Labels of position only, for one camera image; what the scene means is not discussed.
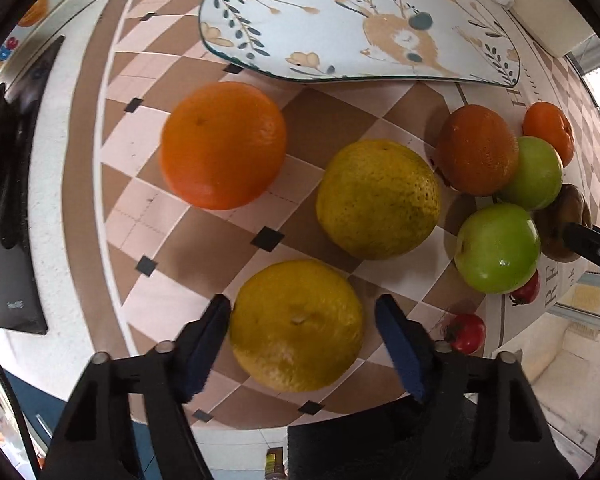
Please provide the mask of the brown russet pear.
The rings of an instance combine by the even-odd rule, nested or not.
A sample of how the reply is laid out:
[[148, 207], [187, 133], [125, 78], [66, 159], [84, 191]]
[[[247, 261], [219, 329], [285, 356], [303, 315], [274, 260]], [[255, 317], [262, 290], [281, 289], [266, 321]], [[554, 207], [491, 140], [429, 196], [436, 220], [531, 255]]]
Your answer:
[[534, 212], [533, 221], [544, 255], [557, 262], [573, 262], [580, 258], [562, 239], [562, 232], [569, 223], [592, 226], [590, 208], [577, 186], [564, 183], [553, 203]]

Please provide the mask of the green apple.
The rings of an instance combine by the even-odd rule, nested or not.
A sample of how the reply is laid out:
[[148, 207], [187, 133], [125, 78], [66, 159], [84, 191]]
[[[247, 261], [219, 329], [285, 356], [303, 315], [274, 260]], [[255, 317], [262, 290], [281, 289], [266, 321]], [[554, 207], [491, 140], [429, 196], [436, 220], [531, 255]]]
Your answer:
[[528, 211], [544, 209], [562, 188], [562, 160], [548, 142], [534, 136], [521, 136], [518, 151], [517, 170], [498, 198]]
[[530, 214], [500, 203], [469, 216], [457, 234], [454, 261], [465, 283], [483, 294], [507, 294], [536, 270], [541, 243]]

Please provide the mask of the orange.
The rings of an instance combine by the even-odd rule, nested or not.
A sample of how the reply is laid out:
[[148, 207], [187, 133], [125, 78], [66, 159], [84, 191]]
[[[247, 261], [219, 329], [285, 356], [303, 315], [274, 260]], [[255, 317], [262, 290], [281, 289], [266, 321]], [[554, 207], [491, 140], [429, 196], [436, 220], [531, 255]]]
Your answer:
[[569, 119], [562, 110], [549, 102], [532, 104], [522, 121], [522, 134], [546, 141], [567, 167], [573, 159], [573, 130]]
[[182, 200], [230, 210], [270, 187], [286, 149], [286, 122], [276, 103], [251, 84], [219, 81], [174, 108], [162, 128], [160, 167]]

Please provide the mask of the dark orange tangerine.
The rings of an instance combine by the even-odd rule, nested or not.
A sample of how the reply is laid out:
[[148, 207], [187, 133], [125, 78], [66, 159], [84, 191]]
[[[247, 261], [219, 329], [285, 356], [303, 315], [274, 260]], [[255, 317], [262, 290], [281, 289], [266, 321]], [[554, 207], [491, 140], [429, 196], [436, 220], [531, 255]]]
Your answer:
[[434, 161], [446, 182], [472, 196], [497, 193], [518, 168], [516, 136], [506, 121], [490, 108], [468, 104], [444, 122]]

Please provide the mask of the yellow lemon-like citrus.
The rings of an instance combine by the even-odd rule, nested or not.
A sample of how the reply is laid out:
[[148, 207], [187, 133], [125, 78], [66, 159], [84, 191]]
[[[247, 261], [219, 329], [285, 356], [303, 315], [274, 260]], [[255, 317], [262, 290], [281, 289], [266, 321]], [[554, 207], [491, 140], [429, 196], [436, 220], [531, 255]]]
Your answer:
[[331, 385], [358, 358], [364, 304], [352, 286], [315, 260], [274, 263], [236, 296], [228, 342], [238, 364], [277, 392]]

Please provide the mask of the yellow-green citrus fruit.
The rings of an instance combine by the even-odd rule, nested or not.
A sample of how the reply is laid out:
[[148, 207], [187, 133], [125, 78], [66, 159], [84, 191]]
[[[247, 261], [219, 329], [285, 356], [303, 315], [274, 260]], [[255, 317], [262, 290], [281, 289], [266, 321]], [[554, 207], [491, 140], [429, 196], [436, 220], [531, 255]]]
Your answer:
[[434, 230], [440, 185], [407, 146], [359, 140], [328, 163], [315, 210], [326, 235], [345, 252], [361, 260], [387, 260], [411, 252]]

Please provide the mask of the red cherry tomato left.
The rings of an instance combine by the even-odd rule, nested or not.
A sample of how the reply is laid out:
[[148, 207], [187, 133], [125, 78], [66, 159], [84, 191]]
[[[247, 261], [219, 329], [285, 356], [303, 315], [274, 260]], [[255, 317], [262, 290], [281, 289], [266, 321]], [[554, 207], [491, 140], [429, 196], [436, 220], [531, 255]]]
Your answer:
[[454, 350], [469, 356], [483, 346], [486, 340], [486, 323], [475, 314], [455, 315], [445, 323], [443, 339]]

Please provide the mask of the red cherry tomato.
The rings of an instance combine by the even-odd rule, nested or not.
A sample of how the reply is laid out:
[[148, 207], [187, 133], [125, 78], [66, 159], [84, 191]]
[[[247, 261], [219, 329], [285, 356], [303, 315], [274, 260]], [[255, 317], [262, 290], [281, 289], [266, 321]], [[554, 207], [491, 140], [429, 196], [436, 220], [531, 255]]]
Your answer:
[[454, 350], [469, 356], [483, 346], [486, 340], [486, 323], [475, 314], [455, 315], [445, 323], [443, 339]]
[[518, 306], [518, 304], [532, 304], [539, 295], [540, 286], [540, 274], [539, 271], [535, 271], [526, 284], [509, 294], [509, 299], [512, 304], [516, 304], [516, 306]]

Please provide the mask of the red cherry tomato right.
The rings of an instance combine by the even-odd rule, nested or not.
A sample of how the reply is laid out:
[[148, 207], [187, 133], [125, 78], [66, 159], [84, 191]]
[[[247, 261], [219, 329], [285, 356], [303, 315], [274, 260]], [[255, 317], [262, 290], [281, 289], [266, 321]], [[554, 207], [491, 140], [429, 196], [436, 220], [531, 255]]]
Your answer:
[[540, 286], [540, 274], [539, 271], [535, 271], [526, 284], [509, 294], [509, 299], [512, 304], [516, 304], [516, 306], [518, 306], [518, 304], [532, 304], [539, 295]]

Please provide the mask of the black gas stove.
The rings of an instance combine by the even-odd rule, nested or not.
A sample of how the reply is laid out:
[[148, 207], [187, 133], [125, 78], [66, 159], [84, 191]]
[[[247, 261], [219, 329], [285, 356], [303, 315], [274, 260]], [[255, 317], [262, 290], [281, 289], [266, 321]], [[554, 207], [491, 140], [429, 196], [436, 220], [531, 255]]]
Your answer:
[[0, 328], [44, 335], [28, 221], [31, 153], [48, 77], [65, 38], [58, 37], [7, 89], [0, 84]]

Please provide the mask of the checkered table mat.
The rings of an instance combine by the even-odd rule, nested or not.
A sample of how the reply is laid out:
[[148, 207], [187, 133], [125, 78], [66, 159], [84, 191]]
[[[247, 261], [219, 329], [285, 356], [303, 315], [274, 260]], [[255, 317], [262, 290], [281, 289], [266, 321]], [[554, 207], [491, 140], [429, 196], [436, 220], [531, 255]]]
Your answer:
[[[335, 269], [366, 306], [385, 292], [433, 335], [457, 313], [480, 315], [486, 348], [518, 335], [562, 298], [577, 293], [583, 261], [542, 260], [540, 296], [513, 306], [468, 287], [454, 261], [457, 232], [484, 200], [442, 188], [441, 216], [412, 252], [363, 261], [318, 225], [315, 197], [340, 148], [390, 139], [430, 159], [453, 110], [480, 104], [518, 130], [535, 101], [559, 105], [573, 125], [576, 156], [566, 180], [577, 185], [600, 226], [600, 113], [572, 65], [548, 55], [508, 12], [494, 8], [520, 55], [519, 84], [378, 81], [304, 86], [240, 70], [204, 48], [202, 0], [102, 0], [76, 82], [69, 122], [62, 212], [69, 266], [93, 346], [129, 356], [175, 337], [216, 294], [279, 261], [315, 259]], [[206, 211], [166, 187], [160, 133], [175, 105], [215, 81], [239, 81], [282, 110], [288, 151], [272, 186], [249, 205]]]

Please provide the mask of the oval deer pattern plate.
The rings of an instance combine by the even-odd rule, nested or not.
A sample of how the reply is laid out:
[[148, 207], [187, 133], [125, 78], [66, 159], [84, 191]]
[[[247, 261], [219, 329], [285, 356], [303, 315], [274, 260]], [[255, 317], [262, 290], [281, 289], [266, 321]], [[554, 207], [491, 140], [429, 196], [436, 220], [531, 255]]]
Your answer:
[[520, 61], [479, 0], [202, 0], [204, 46], [286, 81], [445, 80], [510, 89]]

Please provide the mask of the colourful wall stickers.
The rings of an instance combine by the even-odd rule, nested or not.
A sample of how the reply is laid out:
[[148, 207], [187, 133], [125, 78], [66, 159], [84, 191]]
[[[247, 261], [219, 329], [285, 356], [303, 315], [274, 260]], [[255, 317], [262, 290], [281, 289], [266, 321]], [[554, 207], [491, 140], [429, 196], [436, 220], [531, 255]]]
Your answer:
[[14, 51], [30, 35], [29, 29], [45, 20], [52, 7], [52, 0], [36, 0], [27, 13], [20, 18], [16, 28], [0, 47], [0, 73]]

